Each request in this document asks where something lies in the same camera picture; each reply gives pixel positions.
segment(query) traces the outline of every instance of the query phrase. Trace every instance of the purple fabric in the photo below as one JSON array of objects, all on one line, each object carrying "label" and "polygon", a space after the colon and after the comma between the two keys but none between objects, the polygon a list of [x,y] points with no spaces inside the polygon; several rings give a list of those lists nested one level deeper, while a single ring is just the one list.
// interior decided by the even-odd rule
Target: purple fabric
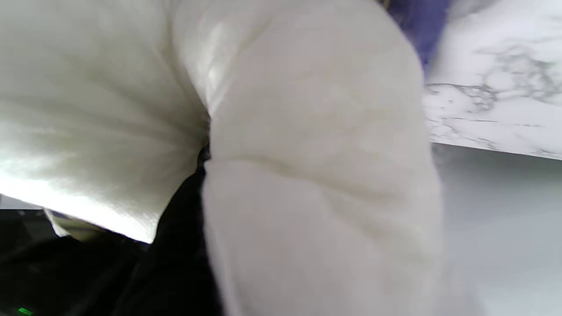
[{"label": "purple fabric", "polygon": [[425,72],[445,26],[449,2],[450,0],[390,1],[388,13],[414,45]]}]

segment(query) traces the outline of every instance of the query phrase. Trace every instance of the gray surface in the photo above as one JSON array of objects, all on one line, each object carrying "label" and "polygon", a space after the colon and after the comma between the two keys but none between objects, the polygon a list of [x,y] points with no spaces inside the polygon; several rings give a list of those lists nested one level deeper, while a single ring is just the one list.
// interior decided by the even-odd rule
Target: gray surface
[{"label": "gray surface", "polygon": [[22,202],[9,196],[0,195],[0,210],[3,209],[40,210],[41,207]]},{"label": "gray surface", "polygon": [[562,161],[434,149],[451,260],[487,315],[562,315]]}]

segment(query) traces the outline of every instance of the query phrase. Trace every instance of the white marble surface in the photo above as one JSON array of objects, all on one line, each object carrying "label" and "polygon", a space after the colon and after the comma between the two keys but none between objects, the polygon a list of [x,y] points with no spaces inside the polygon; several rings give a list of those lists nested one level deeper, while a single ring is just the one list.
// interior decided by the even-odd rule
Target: white marble surface
[{"label": "white marble surface", "polygon": [[434,142],[562,159],[562,1],[457,0],[427,83]]}]

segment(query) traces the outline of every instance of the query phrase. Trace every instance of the marble countertop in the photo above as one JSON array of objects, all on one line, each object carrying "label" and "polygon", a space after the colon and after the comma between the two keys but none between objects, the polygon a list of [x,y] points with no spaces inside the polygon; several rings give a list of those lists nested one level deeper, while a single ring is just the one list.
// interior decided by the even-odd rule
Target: marble countertop
[{"label": "marble countertop", "polygon": [[423,103],[433,142],[562,159],[562,2],[453,3]]}]

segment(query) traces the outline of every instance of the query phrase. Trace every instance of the white fabric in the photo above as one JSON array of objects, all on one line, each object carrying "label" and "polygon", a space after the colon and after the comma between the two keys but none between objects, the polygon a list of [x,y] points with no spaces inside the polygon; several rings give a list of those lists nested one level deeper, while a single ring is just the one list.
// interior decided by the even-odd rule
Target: white fabric
[{"label": "white fabric", "polygon": [[207,134],[173,4],[1,6],[0,192],[151,242]]},{"label": "white fabric", "polygon": [[451,294],[421,68],[376,2],[5,2],[0,191],[150,240],[205,141],[199,95],[228,315],[424,316]]},{"label": "white fabric", "polygon": [[373,1],[188,1],[229,315],[431,315],[439,186],[415,52]]}]

